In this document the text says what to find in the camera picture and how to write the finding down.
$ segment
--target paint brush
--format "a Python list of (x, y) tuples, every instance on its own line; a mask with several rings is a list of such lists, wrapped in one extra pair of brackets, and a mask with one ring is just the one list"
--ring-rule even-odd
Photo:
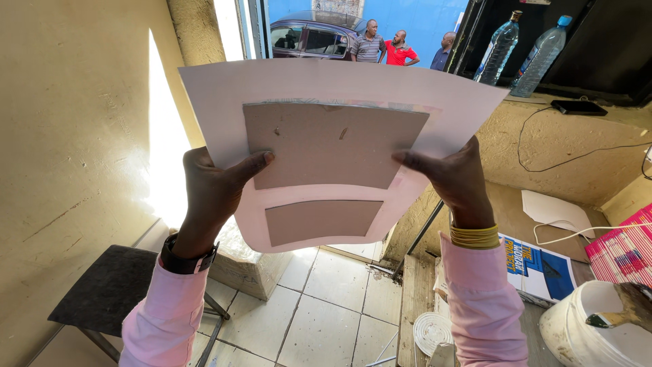
[(586, 318), (586, 323), (598, 328), (615, 328), (631, 323), (652, 332), (652, 289), (641, 283), (614, 284), (620, 301), (621, 312), (598, 312)]

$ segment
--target wristwatch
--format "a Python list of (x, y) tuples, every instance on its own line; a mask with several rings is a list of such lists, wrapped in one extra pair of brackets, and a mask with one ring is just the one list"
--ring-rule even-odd
[(171, 234), (166, 238), (161, 250), (161, 261), (168, 272), (175, 274), (197, 274), (202, 270), (206, 270), (215, 260), (217, 254), (217, 247), (220, 245), (218, 242), (209, 253), (195, 259), (182, 259), (172, 253), (174, 243), (177, 241), (179, 232)]

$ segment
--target bottle cap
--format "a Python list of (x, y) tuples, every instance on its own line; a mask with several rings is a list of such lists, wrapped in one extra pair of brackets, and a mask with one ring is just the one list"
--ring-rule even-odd
[(557, 24), (561, 25), (562, 27), (565, 27), (569, 24), (571, 24), (572, 16), (569, 15), (562, 15), (559, 17), (559, 20), (557, 21)]
[(521, 17), (521, 15), (523, 15), (523, 12), (521, 10), (514, 10), (512, 12), (512, 18), (510, 18), (509, 20), (511, 20), (512, 22), (518, 22), (518, 19)]

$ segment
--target car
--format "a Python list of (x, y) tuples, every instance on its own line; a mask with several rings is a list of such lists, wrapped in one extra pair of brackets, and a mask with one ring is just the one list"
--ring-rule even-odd
[(351, 61), (351, 47), (366, 20), (322, 10), (288, 14), (270, 25), (274, 57), (318, 57)]

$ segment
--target white bucket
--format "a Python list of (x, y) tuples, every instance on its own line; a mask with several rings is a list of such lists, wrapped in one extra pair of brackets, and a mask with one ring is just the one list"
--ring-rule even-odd
[(613, 329), (585, 323), (596, 312), (620, 312), (623, 305), (607, 281), (588, 281), (541, 315), (543, 340), (568, 367), (652, 367), (652, 334), (624, 324)]

